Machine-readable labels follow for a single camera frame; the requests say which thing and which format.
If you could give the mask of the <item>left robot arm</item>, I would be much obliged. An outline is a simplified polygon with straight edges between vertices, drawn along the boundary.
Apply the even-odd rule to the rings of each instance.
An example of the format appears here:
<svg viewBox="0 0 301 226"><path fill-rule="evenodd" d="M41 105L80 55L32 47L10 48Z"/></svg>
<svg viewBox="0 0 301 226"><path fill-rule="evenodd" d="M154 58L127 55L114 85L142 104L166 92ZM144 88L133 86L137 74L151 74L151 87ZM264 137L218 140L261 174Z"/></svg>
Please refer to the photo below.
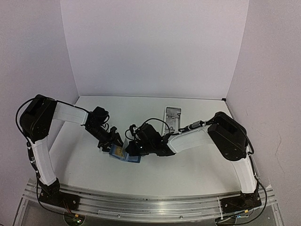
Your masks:
<svg viewBox="0 0 301 226"><path fill-rule="evenodd" d="M16 112L17 128L26 139L30 164L33 167L37 188L37 200L40 205L49 204L64 208L67 212L77 210L80 197L60 190L60 182L54 173L48 150L48 135L52 121L59 120L83 126L98 140L98 147L109 152L113 147L122 147L123 141L116 127L109 127L109 113L96 107L93 111L37 95L22 104L23 113Z"/></svg>

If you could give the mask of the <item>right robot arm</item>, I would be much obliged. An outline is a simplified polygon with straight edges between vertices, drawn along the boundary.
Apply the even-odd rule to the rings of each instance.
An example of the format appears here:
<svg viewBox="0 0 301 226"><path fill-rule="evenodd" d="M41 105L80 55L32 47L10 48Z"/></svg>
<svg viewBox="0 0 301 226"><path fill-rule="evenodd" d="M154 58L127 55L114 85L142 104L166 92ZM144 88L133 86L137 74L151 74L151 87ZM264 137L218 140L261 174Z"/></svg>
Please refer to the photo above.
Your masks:
<svg viewBox="0 0 301 226"><path fill-rule="evenodd" d="M259 181L251 160L253 146L246 129L224 112L215 113L208 121L197 121L177 132L159 134L152 125L130 126L132 139L125 147L131 157L156 154L172 156L196 147L215 145L221 155L231 162L240 183L238 196L221 199L224 213L260 207Z"/></svg>

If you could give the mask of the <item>blue card holder wallet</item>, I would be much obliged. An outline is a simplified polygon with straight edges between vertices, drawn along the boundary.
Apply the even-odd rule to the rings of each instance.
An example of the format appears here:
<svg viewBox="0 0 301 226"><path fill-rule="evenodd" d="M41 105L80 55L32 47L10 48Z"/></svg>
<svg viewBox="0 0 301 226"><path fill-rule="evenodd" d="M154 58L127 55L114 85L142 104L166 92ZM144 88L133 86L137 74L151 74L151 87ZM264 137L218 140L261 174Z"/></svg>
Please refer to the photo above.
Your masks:
<svg viewBox="0 0 301 226"><path fill-rule="evenodd" d="M140 161L141 161L140 156L131 157L124 149L123 149L124 156L125 156L124 158L117 158L117 157L113 156L112 152L113 152L114 146L116 146L116 145L112 145L111 150L109 151L109 155L112 156L113 158L116 158L116 159L119 159L119 160L125 161L125 162L140 163Z"/></svg>

